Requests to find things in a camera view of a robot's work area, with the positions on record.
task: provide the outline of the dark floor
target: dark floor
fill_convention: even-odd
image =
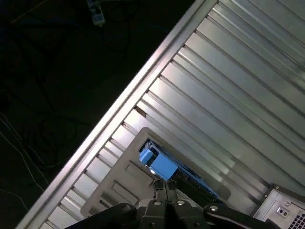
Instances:
[[[104,36],[92,28],[85,0],[19,2],[0,0],[0,222],[8,229],[31,208],[193,0],[106,1]],[[50,22],[75,26],[51,29]]]

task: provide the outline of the white cable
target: white cable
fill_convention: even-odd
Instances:
[[[6,125],[6,127],[12,132],[12,134],[14,135],[14,137],[17,139],[17,141],[20,143],[20,145],[21,145],[21,147],[23,148],[23,145],[22,145],[22,138],[21,138],[21,136],[18,134],[18,132],[16,131],[16,129],[13,127],[13,125],[10,123],[10,121],[8,120],[8,118],[5,116],[5,114],[4,113],[2,113],[1,111],[0,111],[0,113],[2,114],[2,116],[5,118],[5,120],[6,120],[6,122],[9,124],[9,126],[0,118],[0,121],[2,121],[3,122],[3,124],[5,124]],[[54,168],[55,166],[57,166],[57,165],[47,165],[42,159],[41,159],[41,157],[39,156],[39,154],[36,152],[36,150],[34,150],[31,146],[28,146],[28,148],[30,148],[35,154],[36,154],[36,156],[38,157],[38,159],[41,161],[41,163],[44,165],[44,166],[46,166],[46,167],[48,167],[48,168]]]
[[[25,208],[27,211],[29,211],[28,207],[25,205],[23,199],[22,199],[19,195],[17,195],[16,193],[13,193],[13,192],[9,192],[9,191],[7,191],[7,190],[4,190],[4,189],[2,189],[2,188],[0,188],[0,190],[1,190],[2,192],[6,192],[6,193],[8,193],[8,194],[11,194],[11,195],[14,195],[14,196],[18,197],[18,198],[20,199],[20,201],[22,202],[24,208]]]
[[[0,135],[14,148],[14,149],[16,149],[19,153],[20,153],[20,155],[21,155],[21,157],[22,157],[22,160],[23,160],[23,162],[24,162],[24,164],[25,164],[25,166],[27,167],[27,169],[28,169],[28,171],[29,171],[29,173],[30,173],[30,176],[32,177],[32,179],[34,180],[34,182],[35,182],[35,184],[42,190],[42,191],[44,191],[44,189],[36,182],[36,180],[35,180],[35,178],[34,178],[34,176],[33,176],[33,174],[32,174],[32,172],[31,172],[31,170],[30,170],[30,168],[29,168],[29,166],[28,166],[28,164],[27,164],[27,162],[26,162],[26,160],[24,159],[24,156],[22,155],[22,153],[20,152],[20,150],[19,149],[17,149],[4,135],[3,135],[3,133],[2,132],[0,132]]]
[[[28,158],[30,159],[30,161],[33,163],[33,165],[35,166],[35,168],[39,171],[39,173],[42,175],[42,177],[44,178],[44,180],[46,181],[46,183],[49,185],[49,182],[48,180],[46,179],[46,177],[44,176],[44,174],[37,168],[36,164],[33,162],[32,158],[29,156],[29,154],[27,153],[27,151],[24,149],[23,145],[22,145],[22,142],[16,137],[16,135],[14,134],[14,132],[12,131],[12,129],[16,132],[16,134],[19,136],[19,138],[21,139],[21,136],[17,133],[17,131],[14,129],[14,127],[10,124],[10,126],[12,127],[12,129],[10,129],[10,127],[0,118],[0,121],[3,122],[3,124],[6,125],[6,127],[12,132],[12,134],[14,135],[14,137],[17,139],[17,141],[20,143],[23,151],[25,152],[26,156],[28,156]]]

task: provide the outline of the ventilation grille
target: ventilation grille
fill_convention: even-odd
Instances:
[[[297,215],[289,229],[305,229],[305,214]]]

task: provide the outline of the ridged metal surface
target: ridged metal surface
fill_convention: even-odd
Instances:
[[[304,7],[301,0],[221,0],[195,31],[186,28],[184,45],[169,49],[171,60],[154,66],[160,72],[146,76],[103,126],[94,145],[102,150],[81,161],[42,228],[81,220],[80,208],[143,127],[226,185],[229,203],[244,213],[272,183],[305,195]]]

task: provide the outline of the screw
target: screw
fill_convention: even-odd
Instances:
[[[123,211],[129,211],[131,208],[129,205],[125,205],[122,207]]]
[[[178,200],[178,201],[177,201],[177,204],[180,205],[180,206],[182,206],[183,204],[185,204],[185,202],[184,202],[183,200]]]
[[[218,207],[216,207],[216,206],[210,206],[210,210],[211,210],[211,211],[217,211],[217,210],[218,210]]]
[[[154,205],[161,205],[161,201],[156,200],[156,201],[153,202],[153,204]]]

